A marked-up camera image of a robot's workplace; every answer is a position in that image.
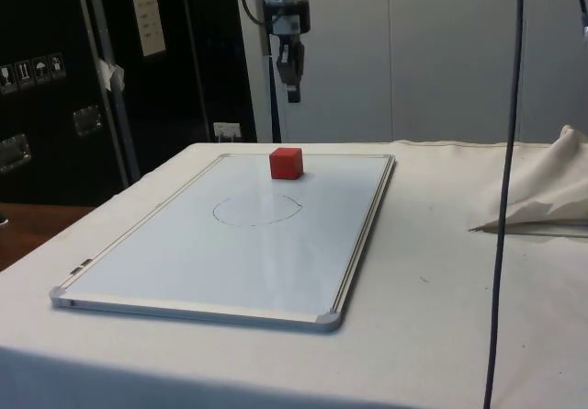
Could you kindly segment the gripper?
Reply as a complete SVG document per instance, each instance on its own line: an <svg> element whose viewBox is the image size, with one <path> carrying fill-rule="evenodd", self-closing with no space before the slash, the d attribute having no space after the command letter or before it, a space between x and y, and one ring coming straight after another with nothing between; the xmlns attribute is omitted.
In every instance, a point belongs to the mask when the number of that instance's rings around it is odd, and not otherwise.
<svg viewBox="0 0 588 409"><path fill-rule="evenodd" d="M269 34L296 36L291 41L287 37L279 38L276 66L281 78L289 78L290 68L288 102L299 103L301 101L300 83L304 70L305 47L298 35L306 34L311 30L310 2L265 4L265 18Z"/></svg>

